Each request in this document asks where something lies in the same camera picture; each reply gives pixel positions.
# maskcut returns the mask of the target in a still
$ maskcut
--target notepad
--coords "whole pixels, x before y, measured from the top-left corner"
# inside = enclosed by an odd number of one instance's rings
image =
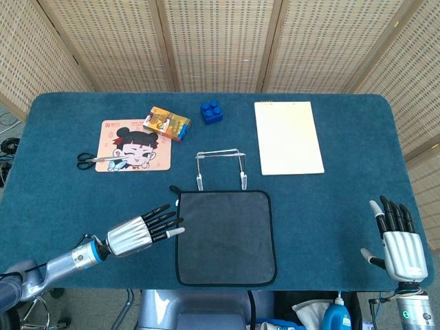
[[[255,102],[263,175],[324,173],[310,102]]]

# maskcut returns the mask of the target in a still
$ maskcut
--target colorful box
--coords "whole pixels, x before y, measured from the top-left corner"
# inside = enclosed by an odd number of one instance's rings
[[[153,107],[145,118],[144,128],[181,142],[191,125],[191,120],[170,111]]]

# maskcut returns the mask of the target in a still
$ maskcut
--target blue lego brick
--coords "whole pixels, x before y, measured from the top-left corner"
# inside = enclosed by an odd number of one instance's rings
[[[207,125],[219,122],[223,119],[223,112],[216,100],[212,100],[209,103],[203,103],[200,106],[200,112]]]

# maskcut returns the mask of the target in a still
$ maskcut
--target white cloth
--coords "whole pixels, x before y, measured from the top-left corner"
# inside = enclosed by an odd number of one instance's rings
[[[325,311],[333,303],[332,299],[315,299],[294,305],[291,308],[307,330],[321,330]]]

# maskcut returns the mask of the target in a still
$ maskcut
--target cartoon girl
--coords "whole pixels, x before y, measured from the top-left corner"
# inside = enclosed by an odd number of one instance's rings
[[[116,135],[119,136],[113,141],[116,149],[113,151],[114,157],[122,157],[111,161],[108,171],[119,171],[121,168],[132,167],[134,170],[148,168],[150,161],[156,157],[153,151],[157,148],[157,134],[132,131],[126,127],[118,129]]]

